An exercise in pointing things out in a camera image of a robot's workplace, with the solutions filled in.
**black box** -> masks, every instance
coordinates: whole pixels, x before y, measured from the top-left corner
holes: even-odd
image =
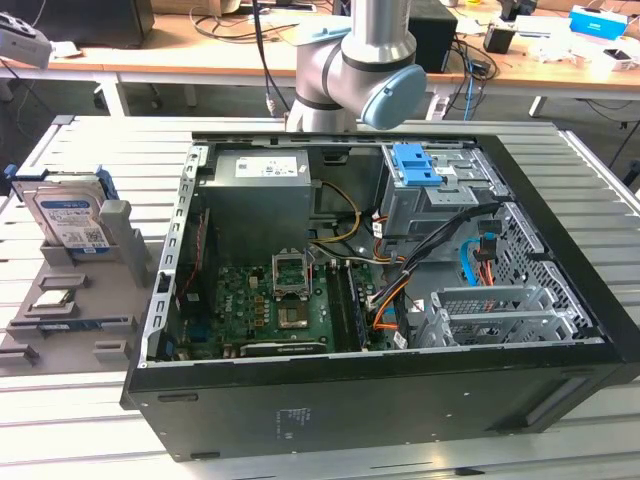
[[[32,24],[43,0],[0,0],[0,12]],[[35,28],[54,42],[136,48],[153,27],[151,0],[47,0]]]
[[[489,53],[507,53],[515,33],[515,30],[497,28],[491,25],[487,30],[482,46]]]
[[[458,19],[439,0],[413,0],[409,31],[416,37],[416,64],[427,73],[442,73],[456,34]]]

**small chip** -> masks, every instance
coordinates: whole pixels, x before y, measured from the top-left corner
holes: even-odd
[[[301,301],[283,300],[278,303],[278,327],[282,329],[307,328],[309,326],[309,304]]]

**blue hard drive label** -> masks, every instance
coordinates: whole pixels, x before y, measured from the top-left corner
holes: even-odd
[[[99,207],[81,198],[38,200],[49,227],[65,248],[74,253],[105,253],[109,250],[107,237],[98,223]]]
[[[89,208],[89,202],[85,200],[64,200],[64,201],[53,201],[53,200],[45,200],[40,203],[42,208]]]

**blue cable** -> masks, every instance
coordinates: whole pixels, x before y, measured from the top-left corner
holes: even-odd
[[[462,246],[460,247],[460,263],[462,264],[464,276],[467,277],[467,280],[469,281],[469,285],[471,285],[472,287],[477,287],[478,281],[476,280],[476,276],[473,274],[473,270],[471,269],[468,255],[469,245],[471,245],[472,243],[480,243],[480,239],[470,238],[462,244]]]
[[[468,66],[469,66],[469,75],[471,75],[471,78],[469,79],[469,90],[467,90],[467,106],[464,109],[465,122],[469,118],[469,107],[471,106],[471,99],[473,98],[473,65],[471,64],[471,62],[469,62]]]

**sticker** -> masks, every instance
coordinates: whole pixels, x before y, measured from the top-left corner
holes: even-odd
[[[436,172],[436,175],[440,175],[441,177],[445,175],[453,175],[457,177],[456,171],[453,167],[433,167],[433,171]]]
[[[393,334],[393,343],[395,343],[400,350],[406,350],[407,348],[407,340],[400,335],[400,332],[396,330],[396,333]]]
[[[236,178],[297,176],[296,157],[241,157],[236,160]]]
[[[40,330],[69,330],[71,327],[69,325],[40,325]]]
[[[424,300],[419,298],[418,300],[414,300],[413,305],[409,309],[409,313],[419,313],[424,312]]]
[[[102,228],[93,219],[88,201],[43,200],[39,205],[47,223],[66,248],[96,253],[96,249],[109,247]]]
[[[276,439],[295,440],[303,436],[311,423],[310,408],[287,408],[276,411]]]
[[[379,222],[373,222],[373,236],[376,238],[382,238],[382,224]]]

